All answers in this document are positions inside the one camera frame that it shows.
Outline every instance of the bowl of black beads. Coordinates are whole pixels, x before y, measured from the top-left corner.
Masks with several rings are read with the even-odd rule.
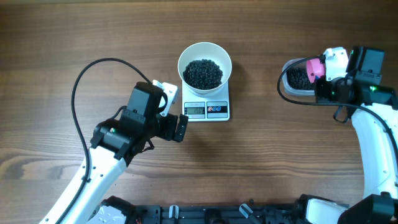
[[[301,60],[301,58],[288,61],[283,69],[289,65]],[[287,94],[292,96],[313,96],[313,84],[310,82],[305,63],[300,63],[286,71],[282,77],[284,83],[284,90]]]
[[[219,90],[231,76],[232,61],[219,45],[202,42],[189,46],[178,60],[183,84],[201,95]]]

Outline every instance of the wooden table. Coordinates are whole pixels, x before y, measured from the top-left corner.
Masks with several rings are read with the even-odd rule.
[[[177,61],[196,42],[231,56],[231,120],[190,123],[184,142],[154,139],[105,195],[133,204],[293,202],[313,194],[354,204],[363,168],[335,108],[284,102],[276,81],[292,58],[353,45],[386,51],[382,84],[398,87],[391,2],[184,1],[0,6],[0,220],[37,223],[83,159],[70,95],[90,62],[117,57],[181,86]],[[88,70],[76,94],[86,141],[141,78],[118,63]],[[181,112],[181,95],[171,113]]]

